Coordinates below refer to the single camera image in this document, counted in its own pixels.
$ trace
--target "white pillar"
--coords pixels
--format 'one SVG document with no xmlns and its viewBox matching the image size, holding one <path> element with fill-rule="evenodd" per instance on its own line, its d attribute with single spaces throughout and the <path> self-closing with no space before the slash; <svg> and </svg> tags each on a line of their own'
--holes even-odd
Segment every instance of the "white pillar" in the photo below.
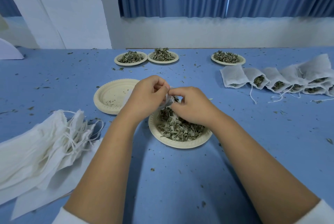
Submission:
<svg viewBox="0 0 334 224">
<path fill-rule="evenodd" d="M 101 0 L 14 0 L 40 48 L 111 48 Z"/>
</svg>

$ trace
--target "paper plate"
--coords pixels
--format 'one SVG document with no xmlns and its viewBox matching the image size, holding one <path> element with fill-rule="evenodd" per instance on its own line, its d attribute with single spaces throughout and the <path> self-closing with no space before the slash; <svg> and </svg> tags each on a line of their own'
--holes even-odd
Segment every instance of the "paper plate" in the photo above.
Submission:
<svg viewBox="0 0 334 224">
<path fill-rule="evenodd" d="M 114 62 L 117 64 L 117 65 L 120 65 L 120 66 L 135 66 L 135 65 L 139 65 L 140 63 L 143 63 L 144 61 L 147 60 L 148 56 L 146 53 L 143 53 L 143 52 L 138 52 L 137 53 L 140 53 L 141 55 L 144 56 L 144 58 L 141 60 L 141 61 L 138 61 L 138 62 L 133 62 L 133 63 L 121 63 L 121 62 L 118 62 L 119 59 L 122 58 L 122 56 L 126 53 L 122 53 L 122 54 L 119 54 L 115 57 L 114 59 Z"/>
<path fill-rule="evenodd" d="M 94 104 L 102 112 L 117 115 L 123 107 L 123 99 L 139 80 L 121 79 L 108 82 L 94 94 Z"/>
<path fill-rule="evenodd" d="M 235 65 L 243 65 L 246 63 L 246 59 L 243 57 L 243 56 L 240 56 L 238 55 L 238 58 L 239 58 L 239 62 L 238 63 L 225 63 L 225 62 L 221 62 L 219 60 L 215 60 L 213 58 L 213 54 L 211 55 L 211 59 L 214 61 L 214 62 L 217 62 L 218 64 L 221 64 L 221 65 L 225 65 L 225 66 L 235 66 Z"/>
<path fill-rule="evenodd" d="M 169 52 L 170 54 L 172 54 L 172 55 L 174 56 L 175 59 L 173 59 L 173 60 L 169 60 L 169 61 L 157 61 L 157 60 L 153 60 L 153 59 L 151 59 L 151 55 L 152 55 L 153 53 L 149 53 L 149 54 L 148 54 L 148 60 L 149 60 L 150 62 L 157 63 L 157 64 L 169 64 L 169 63 L 173 63 L 173 62 L 175 62 L 175 61 L 178 61 L 179 56 L 178 56 L 176 53 L 173 53 L 173 52 L 170 52 L 170 51 L 168 51 L 168 52 Z"/>
<path fill-rule="evenodd" d="M 175 140 L 171 140 L 169 138 L 163 137 L 162 133 L 158 129 L 158 125 L 162 124 L 162 121 L 159 120 L 160 111 L 154 112 L 148 119 L 148 126 L 150 128 L 151 133 L 156 139 L 167 146 L 175 147 L 175 148 L 193 148 L 200 146 L 208 141 L 211 137 L 212 132 L 208 128 L 204 128 L 203 133 L 197 139 L 189 140 L 187 142 L 178 142 Z"/>
</svg>

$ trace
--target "hand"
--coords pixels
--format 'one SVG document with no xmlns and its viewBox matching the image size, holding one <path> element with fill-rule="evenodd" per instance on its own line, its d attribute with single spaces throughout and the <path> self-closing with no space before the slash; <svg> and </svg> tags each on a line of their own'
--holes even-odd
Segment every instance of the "hand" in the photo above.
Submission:
<svg viewBox="0 0 334 224">
<path fill-rule="evenodd" d="M 216 114 L 221 112 L 203 92 L 195 87 L 183 87 L 169 90 L 170 96 L 182 96 L 181 103 L 173 103 L 172 110 L 186 121 L 210 127 Z"/>
<path fill-rule="evenodd" d="M 145 78 L 136 84 L 122 111 L 139 123 L 157 110 L 169 89 L 169 84 L 157 75 Z"/>
</svg>

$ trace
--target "blue tabletop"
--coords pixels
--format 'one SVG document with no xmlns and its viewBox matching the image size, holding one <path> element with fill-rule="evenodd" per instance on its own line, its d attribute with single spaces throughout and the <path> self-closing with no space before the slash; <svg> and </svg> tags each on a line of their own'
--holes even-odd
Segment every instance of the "blue tabletop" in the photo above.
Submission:
<svg viewBox="0 0 334 224">
<path fill-rule="evenodd" d="M 211 61 L 217 49 L 172 49 L 174 64 L 144 62 L 125 67 L 114 63 L 125 50 L 33 50 L 19 48 L 23 60 L 0 61 L 0 142 L 31 129 L 53 110 L 85 112 L 87 119 L 102 119 L 105 134 L 115 116 L 100 112 L 93 103 L 97 86 L 122 78 L 143 79 L 152 74 L 173 87 L 199 87 L 223 112 L 232 116 L 271 155 L 319 197 L 334 207 L 333 101 L 313 99 L 325 95 L 275 95 L 250 86 L 225 88 L 219 69 Z M 334 47 L 223 49 L 246 58 L 245 67 L 258 69 L 303 62 Z M 151 49 L 142 50 L 150 53 Z M 68 198 L 19 217 L 10 223 L 52 223 Z M 9 223 L 15 201 L 0 206 L 0 223 Z M 240 181 L 213 135 L 204 145 L 181 150 L 165 146 L 150 133 L 147 119 L 138 126 L 133 144 L 124 223 L 260 223 Z"/>
</svg>

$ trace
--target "forearm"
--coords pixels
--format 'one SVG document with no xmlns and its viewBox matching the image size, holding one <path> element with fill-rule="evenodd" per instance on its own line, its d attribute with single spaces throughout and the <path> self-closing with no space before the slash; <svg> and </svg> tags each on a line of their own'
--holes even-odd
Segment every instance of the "forearm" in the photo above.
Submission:
<svg viewBox="0 0 334 224">
<path fill-rule="evenodd" d="M 211 127 L 263 223 L 294 223 L 319 199 L 231 117 L 217 112 Z"/>
<path fill-rule="evenodd" d="M 91 224 L 122 223 L 132 138 L 138 123 L 119 113 L 65 209 Z"/>
</svg>

